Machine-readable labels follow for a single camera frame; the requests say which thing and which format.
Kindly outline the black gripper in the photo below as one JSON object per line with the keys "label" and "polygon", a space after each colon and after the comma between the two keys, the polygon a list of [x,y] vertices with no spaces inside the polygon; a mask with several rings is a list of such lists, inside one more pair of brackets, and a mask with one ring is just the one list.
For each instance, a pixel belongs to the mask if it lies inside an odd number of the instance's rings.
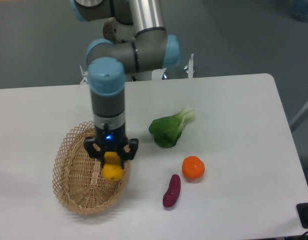
{"label": "black gripper", "polygon": [[134,159],[139,140],[126,137],[125,124],[116,129],[99,128],[94,124],[94,128],[95,138],[88,136],[84,140],[84,148],[89,157],[99,161],[103,168],[105,165],[103,151],[120,153],[121,167],[124,169],[125,163]]}

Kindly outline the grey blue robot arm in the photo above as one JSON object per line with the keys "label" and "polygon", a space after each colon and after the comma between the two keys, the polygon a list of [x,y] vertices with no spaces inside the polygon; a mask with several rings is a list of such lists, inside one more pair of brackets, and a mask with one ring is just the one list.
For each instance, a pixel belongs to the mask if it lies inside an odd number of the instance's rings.
{"label": "grey blue robot arm", "polygon": [[177,65],[179,42],[166,32],[158,0],[73,0],[71,6],[82,21],[108,19],[131,31],[122,37],[113,28],[112,37],[92,41],[86,51],[96,136],[84,146],[103,166],[105,153],[115,152],[123,167],[138,149],[138,140],[125,132],[126,77]]}

